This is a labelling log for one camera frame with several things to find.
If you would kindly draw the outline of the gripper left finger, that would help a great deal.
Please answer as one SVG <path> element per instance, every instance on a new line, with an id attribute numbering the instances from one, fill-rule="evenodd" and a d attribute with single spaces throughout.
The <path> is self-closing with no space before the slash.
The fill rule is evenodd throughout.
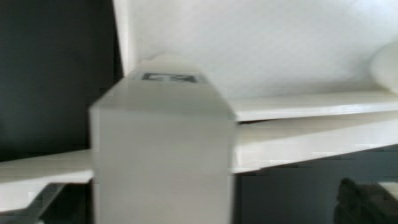
<path id="1" fill-rule="evenodd" d="M 49 184 L 29 206 L 0 212 L 0 224 L 93 224 L 93 184 Z"/>

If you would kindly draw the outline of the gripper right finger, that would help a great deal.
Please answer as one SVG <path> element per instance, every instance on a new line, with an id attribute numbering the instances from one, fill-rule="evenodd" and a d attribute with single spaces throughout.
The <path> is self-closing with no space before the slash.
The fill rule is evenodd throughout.
<path id="1" fill-rule="evenodd" d="M 398 182 L 356 183 L 338 188 L 335 224 L 398 224 Z"/>

